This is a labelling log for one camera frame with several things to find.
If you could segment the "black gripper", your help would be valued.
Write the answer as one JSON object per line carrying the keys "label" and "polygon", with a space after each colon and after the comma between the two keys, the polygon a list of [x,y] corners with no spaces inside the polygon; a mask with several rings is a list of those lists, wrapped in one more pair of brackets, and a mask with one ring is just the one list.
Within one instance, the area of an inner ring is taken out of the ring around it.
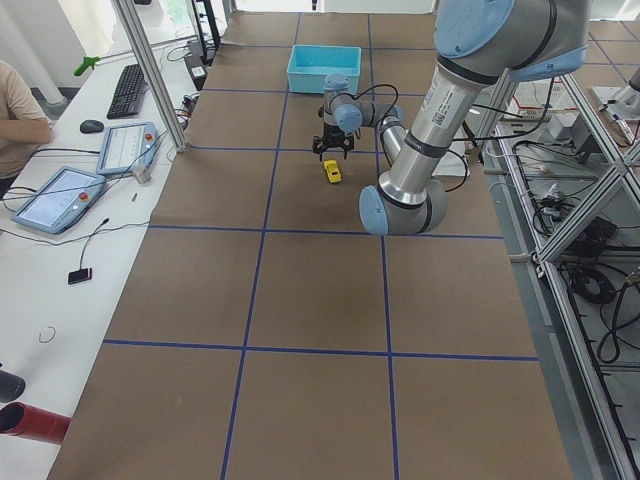
{"label": "black gripper", "polygon": [[323,123],[323,133],[321,137],[314,137],[312,141],[312,152],[323,160],[323,154],[327,148],[341,148],[343,158],[348,157],[348,153],[355,147],[355,141],[351,132],[344,132],[339,126],[327,122]]}

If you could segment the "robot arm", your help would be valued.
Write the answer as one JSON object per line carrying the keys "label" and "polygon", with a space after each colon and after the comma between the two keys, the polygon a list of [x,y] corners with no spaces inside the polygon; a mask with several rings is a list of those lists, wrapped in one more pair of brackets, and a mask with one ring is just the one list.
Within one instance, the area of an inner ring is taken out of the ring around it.
{"label": "robot arm", "polygon": [[359,197],[359,215],[373,235],[427,232],[447,210],[443,184],[433,173],[481,90],[504,71],[515,82],[571,73],[586,58],[589,1],[445,1],[436,16],[436,66],[431,86],[410,128],[391,104],[364,102],[348,93],[348,79],[324,81],[319,114],[322,136],[313,150],[348,152],[361,127],[379,133],[391,161]]}

